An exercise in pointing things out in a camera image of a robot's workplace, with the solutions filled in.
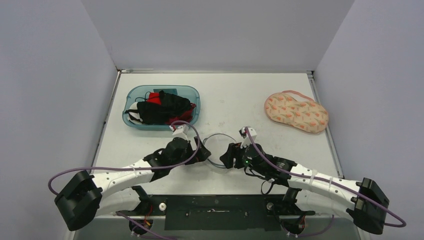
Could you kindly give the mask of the peach floral padded bra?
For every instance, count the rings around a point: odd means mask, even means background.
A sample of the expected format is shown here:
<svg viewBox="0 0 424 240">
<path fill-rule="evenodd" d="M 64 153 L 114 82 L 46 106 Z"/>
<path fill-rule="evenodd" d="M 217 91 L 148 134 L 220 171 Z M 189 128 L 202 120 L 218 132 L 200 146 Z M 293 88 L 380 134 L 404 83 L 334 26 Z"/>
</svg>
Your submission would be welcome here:
<svg viewBox="0 0 424 240">
<path fill-rule="evenodd" d="M 270 95 L 264 103 L 264 111 L 270 120 L 309 134 L 325 131 L 330 120 L 322 105 L 294 90 Z"/>
</svg>

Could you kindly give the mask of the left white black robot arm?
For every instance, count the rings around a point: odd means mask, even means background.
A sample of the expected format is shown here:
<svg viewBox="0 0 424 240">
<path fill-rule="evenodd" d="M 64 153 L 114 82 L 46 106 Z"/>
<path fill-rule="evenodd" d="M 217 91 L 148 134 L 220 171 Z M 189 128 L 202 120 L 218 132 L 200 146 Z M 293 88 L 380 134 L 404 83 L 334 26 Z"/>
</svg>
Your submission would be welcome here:
<svg viewBox="0 0 424 240">
<path fill-rule="evenodd" d="M 203 162 L 211 156 L 201 140 L 196 145 L 193 149 L 189 140 L 175 137 L 166 147 L 122 168 L 98 167 L 99 172 L 94 174 L 77 168 L 54 199 L 67 228 L 76 231 L 95 217 L 119 211 L 144 215 L 151 202 L 141 184 L 163 178 L 175 167 Z"/>
</svg>

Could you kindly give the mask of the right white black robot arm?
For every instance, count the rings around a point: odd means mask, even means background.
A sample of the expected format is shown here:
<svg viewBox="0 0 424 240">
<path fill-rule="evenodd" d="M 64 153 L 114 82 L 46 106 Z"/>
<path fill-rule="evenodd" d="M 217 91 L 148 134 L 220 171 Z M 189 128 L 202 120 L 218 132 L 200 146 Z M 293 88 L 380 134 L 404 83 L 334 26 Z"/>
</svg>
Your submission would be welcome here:
<svg viewBox="0 0 424 240">
<path fill-rule="evenodd" d="M 241 147 L 231 143 L 220 156 L 227 169 L 250 169 L 266 181 L 287 187 L 282 207 L 290 215 L 298 211 L 346 218 L 358 228 L 381 235 L 389 199 L 372 179 L 361 181 L 332 177 L 292 160 L 263 151 L 260 144 Z"/>
</svg>

